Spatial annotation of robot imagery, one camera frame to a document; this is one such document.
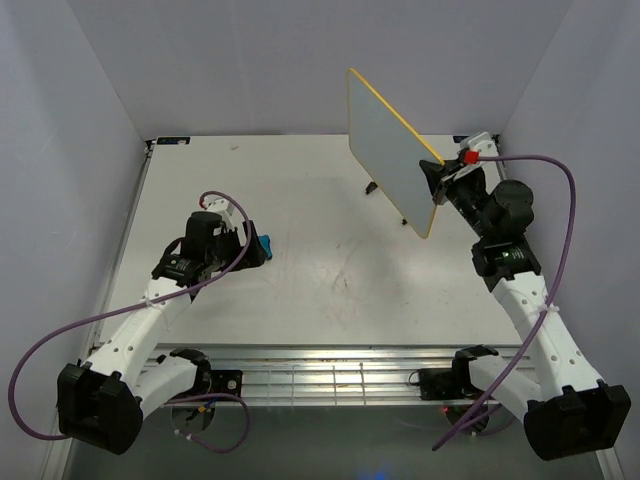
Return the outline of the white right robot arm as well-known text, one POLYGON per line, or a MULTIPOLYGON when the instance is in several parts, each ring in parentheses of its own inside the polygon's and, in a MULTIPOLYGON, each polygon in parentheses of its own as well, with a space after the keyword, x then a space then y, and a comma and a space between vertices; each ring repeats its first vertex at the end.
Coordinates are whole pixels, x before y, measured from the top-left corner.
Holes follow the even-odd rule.
POLYGON ((525 238, 534 220, 532 190, 518 180, 503 180, 489 190, 479 164, 461 159, 419 165, 434 202, 450 202, 478 235, 472 247, 475 271, 522 341, 510 361, 484 345, 455 354, 453 388, 475 401, 434 447, 469 429, 484 402, 493 399, 522 423, 543 460, 612 448, 631 399, 589 363, 561 318, 554 301, 566 264, 559 264, 547 284, 525 238))

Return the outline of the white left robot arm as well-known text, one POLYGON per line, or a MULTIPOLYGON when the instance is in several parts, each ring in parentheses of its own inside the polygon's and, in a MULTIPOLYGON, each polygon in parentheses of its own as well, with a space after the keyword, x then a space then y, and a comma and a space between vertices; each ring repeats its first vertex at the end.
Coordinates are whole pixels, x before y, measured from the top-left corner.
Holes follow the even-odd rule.
POLYGON ((138 437, 144 420, 174 401, 212 392, 211 364, 195 349, 177 348, 145 367, 159 341, 213 282, 269 257, 253 222, 229 195, 208 191, 184 234, 170 243, 151 272, 138 305, 84 362, 66 365, 57 379, 62 434, 120 455, 138 437))

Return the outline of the blue bone shaped eraser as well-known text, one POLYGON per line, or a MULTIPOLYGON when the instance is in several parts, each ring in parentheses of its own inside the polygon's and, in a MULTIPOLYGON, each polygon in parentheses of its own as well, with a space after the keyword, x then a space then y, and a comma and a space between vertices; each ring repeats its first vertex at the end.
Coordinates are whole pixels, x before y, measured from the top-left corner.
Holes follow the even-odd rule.
POLYGON ((259 235, 258 240, 265 254, 265 260, 271 261, 273 258, 271 238, 269 235, 259 235))

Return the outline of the yellow framed whiteboard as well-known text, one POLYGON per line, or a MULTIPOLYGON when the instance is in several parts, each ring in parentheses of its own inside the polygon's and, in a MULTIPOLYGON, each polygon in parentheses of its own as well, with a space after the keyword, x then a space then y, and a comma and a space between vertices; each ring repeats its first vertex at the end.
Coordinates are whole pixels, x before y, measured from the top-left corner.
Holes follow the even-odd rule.
POLYGON ((346 73, 348 138, 354 158, 416 234, 429 236, 436 204, 420 167, 442 156, 360 74, 346 73))

